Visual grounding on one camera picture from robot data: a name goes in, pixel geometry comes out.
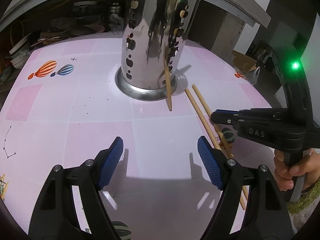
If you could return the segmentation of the person's right hand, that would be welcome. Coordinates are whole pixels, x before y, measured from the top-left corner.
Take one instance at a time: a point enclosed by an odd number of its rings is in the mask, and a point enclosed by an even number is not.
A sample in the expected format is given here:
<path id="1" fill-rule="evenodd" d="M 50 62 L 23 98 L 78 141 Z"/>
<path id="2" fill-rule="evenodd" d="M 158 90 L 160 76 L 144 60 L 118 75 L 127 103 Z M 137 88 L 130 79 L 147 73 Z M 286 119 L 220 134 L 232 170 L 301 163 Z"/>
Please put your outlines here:
<path id="1" fill-rule="evenodd" d="M 293 177 L 306 175 L 303 191 L 309 190 L 319 180 L 319 154 L 311 149 L 311 154 L 304 157 L 300 162 L 288 167 L 284 163 L 284 153 L 274 150 L 274 176 L 280 191 L 293 189 Z"/>

